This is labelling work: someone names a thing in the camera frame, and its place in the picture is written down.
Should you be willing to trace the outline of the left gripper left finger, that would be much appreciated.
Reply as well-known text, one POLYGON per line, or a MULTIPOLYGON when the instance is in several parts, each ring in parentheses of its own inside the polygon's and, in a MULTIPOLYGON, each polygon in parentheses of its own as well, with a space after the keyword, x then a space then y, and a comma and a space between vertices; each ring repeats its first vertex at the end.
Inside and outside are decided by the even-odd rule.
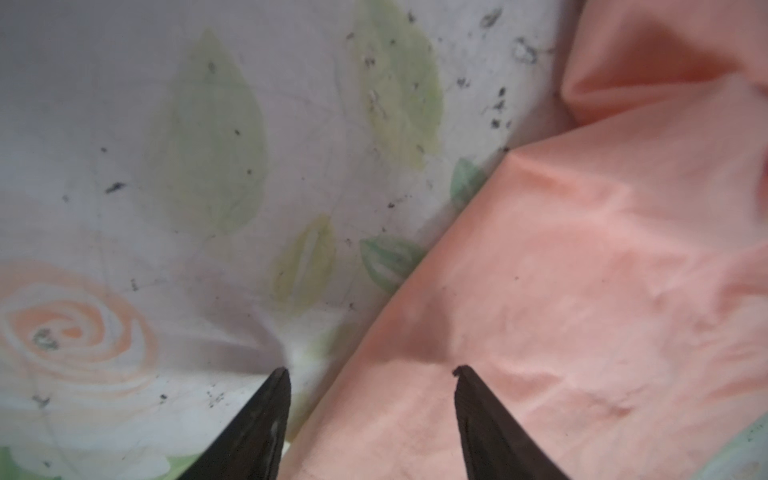
POLYGON ((275 369, 180 480, 275 480, 291 404, 289 371, 275 369))

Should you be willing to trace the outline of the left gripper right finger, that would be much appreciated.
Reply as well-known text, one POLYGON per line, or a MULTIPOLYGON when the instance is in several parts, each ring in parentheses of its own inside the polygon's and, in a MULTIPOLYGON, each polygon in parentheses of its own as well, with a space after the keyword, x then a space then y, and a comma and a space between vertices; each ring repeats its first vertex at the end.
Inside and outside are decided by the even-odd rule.
POLYGON ((469 480, 568 480, 468 365, 457 378, 454 406, 469 480))

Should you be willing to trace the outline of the pink printed t-shirt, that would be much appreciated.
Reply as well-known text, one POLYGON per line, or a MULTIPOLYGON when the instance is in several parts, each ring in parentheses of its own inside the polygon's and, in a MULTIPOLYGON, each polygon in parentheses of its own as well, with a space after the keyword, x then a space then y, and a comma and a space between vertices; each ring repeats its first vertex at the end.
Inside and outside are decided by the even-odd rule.
POLYGON ((284 479, 463 479, 471 366, 573 479, 767 475, 767 5, 589 1, 560 97, 393 296, 284 479))

